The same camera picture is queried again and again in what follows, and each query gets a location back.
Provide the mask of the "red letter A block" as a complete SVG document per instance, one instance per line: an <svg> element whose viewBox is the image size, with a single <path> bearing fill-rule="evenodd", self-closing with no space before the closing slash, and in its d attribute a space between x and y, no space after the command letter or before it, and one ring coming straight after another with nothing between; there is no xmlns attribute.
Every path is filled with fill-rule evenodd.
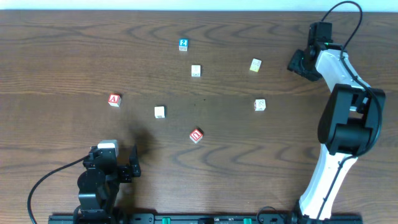
<svg viewBox="0 0 398 224"><path fill-rule="evenodd" d="M110 94L108 98L108 103L114 107L120 107L121 105L121 96L117 94Z"/></svg>

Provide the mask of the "blue number 2 block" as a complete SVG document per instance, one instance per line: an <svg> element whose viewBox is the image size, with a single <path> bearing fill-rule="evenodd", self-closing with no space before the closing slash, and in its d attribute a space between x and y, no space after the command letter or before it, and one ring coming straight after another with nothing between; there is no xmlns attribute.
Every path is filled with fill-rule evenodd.
<svg viewBox="0 0 398 224"><path fill-rule="evenodd" d="M188 39L180 39L178 42L179 51L186 52L188 50L189 40Z"/></svg>

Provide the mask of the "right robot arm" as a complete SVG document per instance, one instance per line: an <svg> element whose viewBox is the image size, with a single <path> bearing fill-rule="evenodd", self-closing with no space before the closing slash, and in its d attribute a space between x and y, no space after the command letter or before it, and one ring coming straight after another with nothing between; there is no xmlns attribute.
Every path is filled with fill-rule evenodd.
<svg viewBox="0 0 398 224"><path fill-rule="evenodd" d="M315 171L286 223L360 221L332 215L332 206L348 171L380 135L386 95L363 81L331 34L329 22L311 24L307 48L297 50L287 67L312 82L324 79L331 94L318 124L321 149Z"/></svg>

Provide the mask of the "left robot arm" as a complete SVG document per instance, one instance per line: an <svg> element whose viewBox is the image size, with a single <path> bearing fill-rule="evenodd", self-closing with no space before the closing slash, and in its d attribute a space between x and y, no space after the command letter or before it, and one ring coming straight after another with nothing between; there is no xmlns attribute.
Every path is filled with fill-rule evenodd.
<svg viewBox="0 0 398 224"><path fill-rule="evenodd" d="M73 223L129 223L128 215L114 206L121 183L131 183L141 176L137 146L129 162L119 165L116 145L93 146L83 160L86 171L78 180L80 206L73 212Z"/></svg>

